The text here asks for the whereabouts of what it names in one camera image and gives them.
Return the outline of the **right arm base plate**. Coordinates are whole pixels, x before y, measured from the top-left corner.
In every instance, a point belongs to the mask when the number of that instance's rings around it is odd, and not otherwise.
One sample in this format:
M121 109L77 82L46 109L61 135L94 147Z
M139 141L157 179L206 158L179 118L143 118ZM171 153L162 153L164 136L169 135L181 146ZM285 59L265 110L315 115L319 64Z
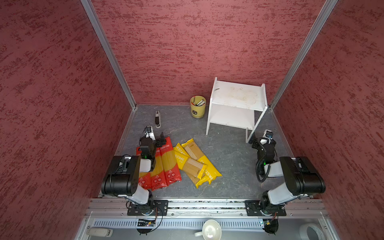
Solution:
M287 215L284 205L272 205L260 200L246 200L244 203L249 217L285 217Z

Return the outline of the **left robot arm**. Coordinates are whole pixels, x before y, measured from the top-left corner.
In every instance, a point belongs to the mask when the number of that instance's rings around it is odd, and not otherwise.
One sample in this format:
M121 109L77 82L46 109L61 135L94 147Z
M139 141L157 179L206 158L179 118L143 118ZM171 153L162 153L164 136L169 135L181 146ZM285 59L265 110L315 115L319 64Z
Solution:
M145 134L140 139L138 155L114 156L101 184L102 194L128 200L128 215L165 216L168 201L154 200L152 192L139 185L140 173L155 170L157 148L165 143L164 134L158 139Z

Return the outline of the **white two-tier shelf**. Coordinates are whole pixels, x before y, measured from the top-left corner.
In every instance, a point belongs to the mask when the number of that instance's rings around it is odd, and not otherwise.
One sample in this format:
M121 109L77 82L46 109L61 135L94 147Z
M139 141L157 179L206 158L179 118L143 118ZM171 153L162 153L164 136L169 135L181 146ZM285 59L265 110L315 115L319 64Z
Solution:
M249 143L267 109L265 84L252 86L215 78L209 100L206 134L211 124L244 129L246 143Z

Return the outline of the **yellow pasta bag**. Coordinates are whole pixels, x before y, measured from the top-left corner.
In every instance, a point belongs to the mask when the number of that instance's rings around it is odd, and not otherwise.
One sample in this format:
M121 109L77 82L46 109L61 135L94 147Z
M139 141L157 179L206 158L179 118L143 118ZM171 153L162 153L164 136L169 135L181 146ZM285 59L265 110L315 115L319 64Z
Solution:
M180 170L184 171L185 173L191 175L194 178L197 178L199 180L202 179L205 174L205 170L207 169L207 165L196 161L186 155L183 155L179 152L174 151L174 154Z
M195 143L194 139L188 140L186 143L182 144L184 150L189 154L189 156L197 160L198 162L205 164L207 166L204 175L202 178L195 183L196 188L198 189L203 183L208 182L212 183L217 177L222 177L223 175L216 169L216 167L211 163L207 156L202 152L202 150Z
M193 159L180 143L174 147L174 154L179 169L187 174L197 189L210 180L206 174L207 165Z

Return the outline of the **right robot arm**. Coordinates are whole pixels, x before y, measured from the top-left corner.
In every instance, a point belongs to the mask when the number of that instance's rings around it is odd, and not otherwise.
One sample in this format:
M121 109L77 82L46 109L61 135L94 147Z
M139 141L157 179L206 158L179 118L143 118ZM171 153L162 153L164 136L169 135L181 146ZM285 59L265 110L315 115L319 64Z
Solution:
M257 150L256 174L259 183L268 178L284 178L278 187L263 192L259 201L248 201L246 207L257 216L282 215L286 203L302 197L322 194L326 184L307 157L280 157L271 137L256 138L252 148Z

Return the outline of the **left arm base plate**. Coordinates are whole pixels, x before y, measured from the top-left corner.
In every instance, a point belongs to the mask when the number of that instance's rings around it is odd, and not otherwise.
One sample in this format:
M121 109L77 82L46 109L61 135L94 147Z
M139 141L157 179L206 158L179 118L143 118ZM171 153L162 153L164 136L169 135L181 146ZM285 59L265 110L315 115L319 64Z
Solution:
M137 217L166 216L168 212L168 205L168 200L153 200L149 201L145 205L138 205L130 202L130 205L127 209L127 215Z

